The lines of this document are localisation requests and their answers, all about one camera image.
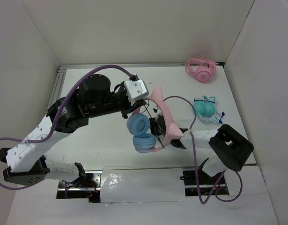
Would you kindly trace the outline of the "pink blue cat-ear headphones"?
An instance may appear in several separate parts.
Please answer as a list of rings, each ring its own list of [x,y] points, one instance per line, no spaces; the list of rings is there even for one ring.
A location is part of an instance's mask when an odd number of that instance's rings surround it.
[[[133,145],[139,153],[157,152],[184,137],[182,130],[174,123],[169,107],[163,99],[162,88],[158,85],[147,100],[156,104],[160,110],[157,117],[148,117],[139,110],[127,120],[127,129],[133,135]]]

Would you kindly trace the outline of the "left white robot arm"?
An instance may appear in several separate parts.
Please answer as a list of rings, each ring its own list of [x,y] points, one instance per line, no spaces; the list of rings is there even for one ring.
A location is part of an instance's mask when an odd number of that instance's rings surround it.
[[[7,164],[4,181],[27,188],[45,179],[67,182],[73,187],[86,183],[87,174],[81,163],[65,164],[49,159],[46,152],[89,119],[121,112],[123,118],[145,105],[149,95],[142,79],[133,75],[111,91],[111,81],[100,74],[83,78],[77,88],[57,100],[40,124],[13,148],[0,149],[0,160]]]

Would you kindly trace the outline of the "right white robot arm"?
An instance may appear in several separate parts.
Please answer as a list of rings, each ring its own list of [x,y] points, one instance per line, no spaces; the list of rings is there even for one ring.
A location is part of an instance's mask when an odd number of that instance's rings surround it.
[[[231,170],[241,171],[254,150],[253,144],[228,124],[211,130],[194,130],[174,127],[174,135],[163,145],[172,145],[175,148],[191,148],[190,138],[194,138],[195,147],[212,149],[215,156],[210,157],[202,164],[198,173],[200,182],[210,183],[220,172]]]

